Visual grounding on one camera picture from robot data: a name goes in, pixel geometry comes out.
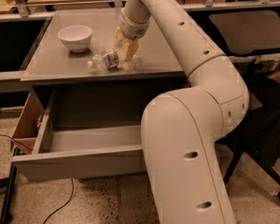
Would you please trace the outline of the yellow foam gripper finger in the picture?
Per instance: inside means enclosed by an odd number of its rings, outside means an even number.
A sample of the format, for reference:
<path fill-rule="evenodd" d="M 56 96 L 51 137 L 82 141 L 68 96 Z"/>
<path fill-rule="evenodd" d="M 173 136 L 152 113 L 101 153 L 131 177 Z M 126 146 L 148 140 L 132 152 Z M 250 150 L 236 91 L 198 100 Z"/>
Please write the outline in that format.
<path fill-rule="evenodd" d="M 124 39 L 124 36 L 123 36 L 120 28 L 118 27 L 116 30 L 116 33 L 115 33 L 115 47 L 116 48 L 122 47 L 123 39 Z"/>
<path fill-rule="evenodd" d="M 125 39 L 123 41 L 123 50 L 125 54 L 124 61 L 128 62 L 130 61 L 134 54 L 138 51 L 139 49 L 139 42 L 137 39 L 131 40 L 131 39 Z"/>

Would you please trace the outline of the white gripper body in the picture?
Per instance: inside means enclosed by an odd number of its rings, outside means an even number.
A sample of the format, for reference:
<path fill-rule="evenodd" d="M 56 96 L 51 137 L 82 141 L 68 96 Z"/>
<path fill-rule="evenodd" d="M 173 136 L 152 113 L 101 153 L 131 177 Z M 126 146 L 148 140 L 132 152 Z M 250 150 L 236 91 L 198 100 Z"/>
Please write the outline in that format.
<path fill-rule="evenodd" d="M 124 12 L 124 9 L 119 14 L 119 29 L 124 38 L 135 40 L 143 37 L 149 26 L 149 22 L 137 23 L 130 20 Z"/>

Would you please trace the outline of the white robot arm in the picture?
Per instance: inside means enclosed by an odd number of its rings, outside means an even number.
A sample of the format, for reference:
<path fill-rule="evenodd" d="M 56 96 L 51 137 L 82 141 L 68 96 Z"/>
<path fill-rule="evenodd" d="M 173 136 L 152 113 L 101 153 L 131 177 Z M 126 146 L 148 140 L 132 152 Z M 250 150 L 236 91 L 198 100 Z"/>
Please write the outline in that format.
<path fill-rule="evenodd" d="M 154 20 L 189 86 L 155 97 L 141 141 L 160 224 L 236 224 L 215 142 L 243 120 L 245 82 L 220 47 L 175 0 L 127 0 L 124 37 L 142 37 Z"/>

